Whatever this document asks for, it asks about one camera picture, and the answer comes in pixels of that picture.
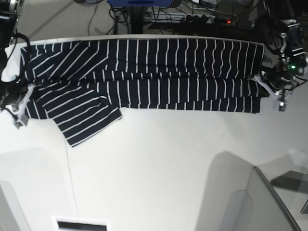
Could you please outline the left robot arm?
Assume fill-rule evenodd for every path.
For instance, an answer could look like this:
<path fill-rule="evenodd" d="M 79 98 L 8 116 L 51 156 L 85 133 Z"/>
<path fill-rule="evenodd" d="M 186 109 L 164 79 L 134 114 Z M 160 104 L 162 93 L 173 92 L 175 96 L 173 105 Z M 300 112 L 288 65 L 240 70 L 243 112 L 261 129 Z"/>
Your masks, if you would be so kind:
<path fill-rule="evenodd" d="M 275 49 L 269 48 L 278 56 L 273 68 L 263 67 L 261 79 L 274 92 L 289 90 L 300 86 L 296 82 L 308 73 L 308 56 L 304 50 L 304 30 L 298 18 L 308 11 L 306 0 L 264 0 L 263 35 L 265 44 L 271 43 Z"/>

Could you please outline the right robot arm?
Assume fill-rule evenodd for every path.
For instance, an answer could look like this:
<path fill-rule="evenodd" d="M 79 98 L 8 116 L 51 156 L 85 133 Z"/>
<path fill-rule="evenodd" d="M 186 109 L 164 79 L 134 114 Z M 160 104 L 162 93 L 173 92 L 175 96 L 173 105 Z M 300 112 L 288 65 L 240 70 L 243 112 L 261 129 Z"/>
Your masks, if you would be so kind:
<path fill-rule="evenodd" d="M 25 96 L 27 88 L 23 82 L 26 69 L 31 55 L 31 45 L 29 38 L 17 31 L 17 24 L 22 15 L 24 6 L 23 0 L 2 0 L 0 2 L 0 73 L 5 70 L 8 61 L 16 49 L 19 39 L 26 43 L 25 64 L 20 73 L 9 81 L 0 81 L 0 108 L 18 104 L 21 97 Z"/>

